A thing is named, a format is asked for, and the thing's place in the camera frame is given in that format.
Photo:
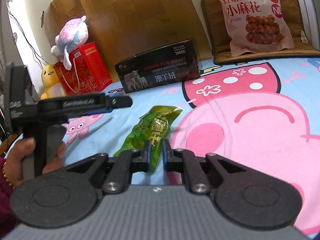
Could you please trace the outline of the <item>person's left hand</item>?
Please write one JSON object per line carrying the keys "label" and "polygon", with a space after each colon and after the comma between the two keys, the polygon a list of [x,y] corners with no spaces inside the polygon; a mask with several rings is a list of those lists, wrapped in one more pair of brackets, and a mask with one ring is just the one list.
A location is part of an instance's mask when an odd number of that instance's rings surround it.
{"label": "person's left hand", "polygon": [[[5,161],[3,172],[7,180],[13,187],[21,185],[26,179],[22,174],[22,159],[30,155],[35,150],[36,142],[34,138],[21,139],[15,143],[9,152],[9,156]],[[56,149],[55,158],[48,163],[42,170],[42,174],[48,174],[59,168],[65,163],[66,145],[62,142]]]}

